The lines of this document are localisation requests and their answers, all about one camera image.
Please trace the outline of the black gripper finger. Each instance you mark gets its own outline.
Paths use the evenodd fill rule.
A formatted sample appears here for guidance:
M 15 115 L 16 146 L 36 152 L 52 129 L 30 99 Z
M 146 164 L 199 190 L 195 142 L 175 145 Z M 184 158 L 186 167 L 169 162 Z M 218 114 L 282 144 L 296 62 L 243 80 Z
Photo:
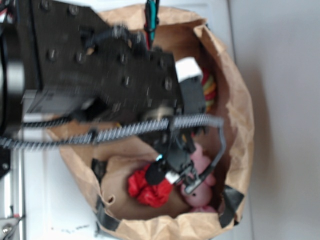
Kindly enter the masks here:
M 184 185 L 183 190 L 186 194 L 191 194 L 202 183 L 193 161 L 184 165 L 184 169 L 178 175 L 178 180 L 174 184 Z

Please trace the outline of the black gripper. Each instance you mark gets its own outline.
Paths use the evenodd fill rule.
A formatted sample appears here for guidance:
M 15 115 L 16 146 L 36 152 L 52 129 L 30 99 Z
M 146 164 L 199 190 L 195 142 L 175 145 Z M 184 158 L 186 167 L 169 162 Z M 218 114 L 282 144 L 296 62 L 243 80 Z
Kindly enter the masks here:
M 108 46 L 97 47 L 94 55 L 102 58 L 105 71 L 101 88 L 106 103 L 97 121 L 127 125 L 205 113 L 200 74 L 188 74 L 180 80 L 172 53 L 145 46 Z M 164 178 L 165 172 L 157 163 L 145 172 L 151 186 Z

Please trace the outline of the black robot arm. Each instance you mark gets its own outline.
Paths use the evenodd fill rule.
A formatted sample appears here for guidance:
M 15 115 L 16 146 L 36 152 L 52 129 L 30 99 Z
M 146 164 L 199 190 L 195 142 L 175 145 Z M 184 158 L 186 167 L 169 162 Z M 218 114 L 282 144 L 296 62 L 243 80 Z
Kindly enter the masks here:
M 147 137 L 162 156 L 146 179 L 168 173 L 193 192 L 199 172 L 186 153 L 191 135 L 206 124 L 199 74 L 183 74 L 169 52 L 149 49 L 142 32 L 105 23 L 91 8 L 54 0 L 3 0 L 12 22 L 0 25 L 0 173 L 11 150 L 102 144 Z M 77 120 L 117 122 L 56 142 L 14 139 L 21 128 Z

